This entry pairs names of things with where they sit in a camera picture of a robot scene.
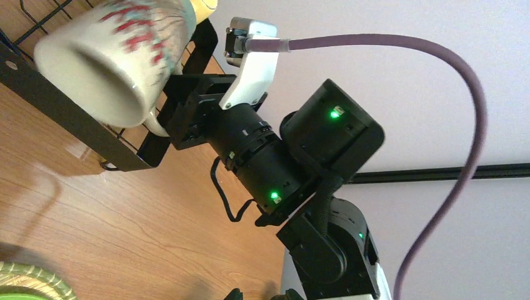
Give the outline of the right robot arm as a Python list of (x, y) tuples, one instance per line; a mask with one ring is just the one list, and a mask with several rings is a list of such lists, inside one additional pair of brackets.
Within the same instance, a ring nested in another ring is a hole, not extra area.
[(221, 109), (233, 75), (173, 75), (164, 87), (166, 130), (183, 150), (209, 144), (211, 180), (224, 166), (251, 195), (258, 227), (277, 226), (307, 299), (388, 298), (365, 217), (336, 197), (384, 141), (382, 127), (334, 81), (325, 80), (275, 132), (249, 104)]

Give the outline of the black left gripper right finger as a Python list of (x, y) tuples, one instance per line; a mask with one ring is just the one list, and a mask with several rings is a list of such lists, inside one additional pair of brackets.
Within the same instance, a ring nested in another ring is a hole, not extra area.
[(294, 289), (288, 289), (284, 294), (277, 294), (271, 300), (304, 300), (304, 298)]

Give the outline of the yellow ceramic mug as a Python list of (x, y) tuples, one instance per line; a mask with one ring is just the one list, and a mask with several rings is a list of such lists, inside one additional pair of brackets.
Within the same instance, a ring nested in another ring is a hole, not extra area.
[(217, 8), (218, 0), (190, 0), (194, 9), (196, 23), (206, 20)]

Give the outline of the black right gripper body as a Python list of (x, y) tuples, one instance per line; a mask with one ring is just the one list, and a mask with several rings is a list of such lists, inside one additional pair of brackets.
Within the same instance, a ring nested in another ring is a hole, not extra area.
[(258, 116), (268, 94), (253, 104), (221, 109), (221, 98), (235, 75), (201, 74), (172, 76), (164, 92), (176, 101), (166, 131), (176, 149), (203, 143), (215, 150), (262, 150), (268, 145), (268, 124)]

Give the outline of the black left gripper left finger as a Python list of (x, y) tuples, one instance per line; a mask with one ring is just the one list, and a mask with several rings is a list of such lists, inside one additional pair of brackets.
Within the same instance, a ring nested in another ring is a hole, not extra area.
[(224, 298), (224, 300), (243, 300), (243, 293), (239, 288), (234, 288), (229, 292), (229, 294)]

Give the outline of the tall patterned ceramic cup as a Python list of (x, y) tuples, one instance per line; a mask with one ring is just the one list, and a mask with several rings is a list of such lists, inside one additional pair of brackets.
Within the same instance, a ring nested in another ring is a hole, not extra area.
[(42, 38), (37, 70), (91, 117), (167, 136), (156, 104), (198, 24), (191, 1), (105, 1)]

